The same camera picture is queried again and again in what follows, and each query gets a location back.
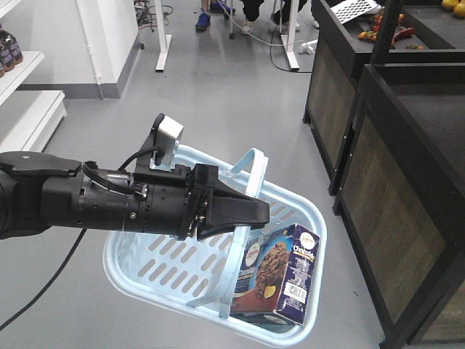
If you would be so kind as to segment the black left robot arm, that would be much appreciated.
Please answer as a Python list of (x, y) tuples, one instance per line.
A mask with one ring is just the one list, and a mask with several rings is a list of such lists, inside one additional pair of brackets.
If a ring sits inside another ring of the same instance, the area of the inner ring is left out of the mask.
[(268, 203), (225, 185), (214, 165), (164, 170), (138, 161), (131, 173), (45, 153), (1, 155), (4, 239), (61, 226), (204, 240), (269, 220)]

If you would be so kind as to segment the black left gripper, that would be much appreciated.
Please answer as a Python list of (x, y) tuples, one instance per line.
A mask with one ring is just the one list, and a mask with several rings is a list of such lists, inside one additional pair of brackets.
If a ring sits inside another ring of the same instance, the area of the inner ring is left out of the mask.
[(261, 229), (270, 221), (270, 205), (219, 181), (219, 168), (175, 164), (152, 169), (137, 164), (133, 188), (141, 190), (132, 208), (132, 230), (173, 236), (181, 241), (197, 234), (204, 240), (236, 227)]

